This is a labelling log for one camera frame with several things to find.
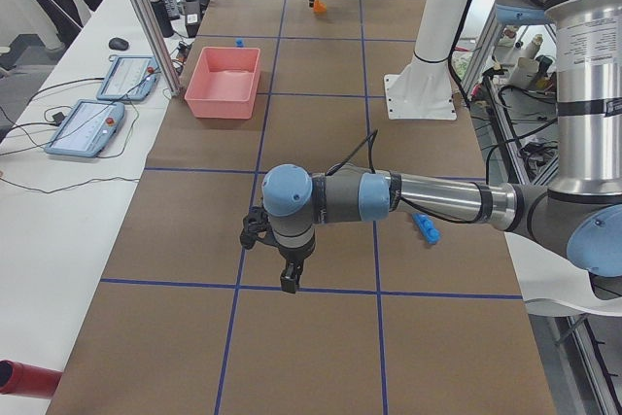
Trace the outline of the teach pendant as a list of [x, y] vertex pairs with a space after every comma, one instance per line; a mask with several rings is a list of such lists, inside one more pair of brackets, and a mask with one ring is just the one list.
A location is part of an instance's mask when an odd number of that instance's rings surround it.
[[113, 55], [96, 98], [102, 101], [142, 101], [155, 88], [159, 66], [153, 56]]
[[79, 100], [44, 151], [55, 156], [96, 157], [114, 137], [124, 117], [122, 102]]

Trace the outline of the black computer mouse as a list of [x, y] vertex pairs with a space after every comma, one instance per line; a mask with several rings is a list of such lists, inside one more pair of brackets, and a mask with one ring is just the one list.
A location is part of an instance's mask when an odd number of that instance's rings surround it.
[[129, 43], [120, 37], [113, 37], [108, 42], [108, 47], [113, 51], [127, 51], [129, 49]]

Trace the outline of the long blue block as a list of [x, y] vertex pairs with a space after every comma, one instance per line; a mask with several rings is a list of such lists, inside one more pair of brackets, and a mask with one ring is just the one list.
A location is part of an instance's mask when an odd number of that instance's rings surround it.
[[441, 238], [440, 231], [436, 228], [432, 219], [428, 215], [414, 213], [412, 215], [412, 220], [428, 244], [435, 245], [439, 242]]

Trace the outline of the aluminium frame post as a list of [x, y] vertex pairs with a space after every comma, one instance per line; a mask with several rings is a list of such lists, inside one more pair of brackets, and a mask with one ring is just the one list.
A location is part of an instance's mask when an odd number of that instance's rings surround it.
[[177, 96], [181, 90], [181, 83], [161, 34], [151, 2], [149, 0], [130, 0], [130, 3], [146, 35], [170, 94]]

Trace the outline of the near teach pendant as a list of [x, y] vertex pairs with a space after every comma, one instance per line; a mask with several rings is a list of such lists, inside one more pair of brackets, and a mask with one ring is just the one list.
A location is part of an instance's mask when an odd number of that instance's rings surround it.
[[44, 151], [55, 156], [96, 157], [114, 137], [124, 117], [122, 102], [79, 100]]

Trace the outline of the far teach pendant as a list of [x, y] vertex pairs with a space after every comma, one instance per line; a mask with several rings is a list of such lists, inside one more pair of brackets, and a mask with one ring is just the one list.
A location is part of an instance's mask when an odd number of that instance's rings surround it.
[[159, 66], [153, 56], [113, 55], [96, 98], [102, 101], [142, 101], [155, 88]]

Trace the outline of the orange block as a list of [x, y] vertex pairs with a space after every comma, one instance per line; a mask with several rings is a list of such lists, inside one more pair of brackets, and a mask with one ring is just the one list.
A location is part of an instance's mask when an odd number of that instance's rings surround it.
[[327, 6], [325, 3], [323, 3], [321, 0], [319, 0], [319, 5], [317, 7], [313, 7], [312, 10], [314, 12], [315, 15], [322, 15], [325, 14], [328, 10]]

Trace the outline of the red cylinder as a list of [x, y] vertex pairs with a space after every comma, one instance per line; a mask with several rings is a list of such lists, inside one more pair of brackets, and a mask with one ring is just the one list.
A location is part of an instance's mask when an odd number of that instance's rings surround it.
[[26, 363], [1, 362], [1, 394], [51, 399], [62, 372]]

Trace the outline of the black bottle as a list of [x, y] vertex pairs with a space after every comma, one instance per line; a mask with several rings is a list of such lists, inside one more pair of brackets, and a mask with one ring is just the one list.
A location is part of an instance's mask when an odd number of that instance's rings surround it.
[[169, 38], [174, 35], [174, 29], [171, 24], [166, 5], [163, 0], [150, 0], [152, 9], [155, 14], [155, 19], [159, 30], [164, 38]]

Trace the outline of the pink plastic box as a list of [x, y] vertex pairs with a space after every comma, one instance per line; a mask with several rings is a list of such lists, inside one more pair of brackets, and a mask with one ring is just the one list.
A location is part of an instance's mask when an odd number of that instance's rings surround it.
[[204, 47], [185, 100], [198, 119], [248, 120], [260, 77], [260, 49]]

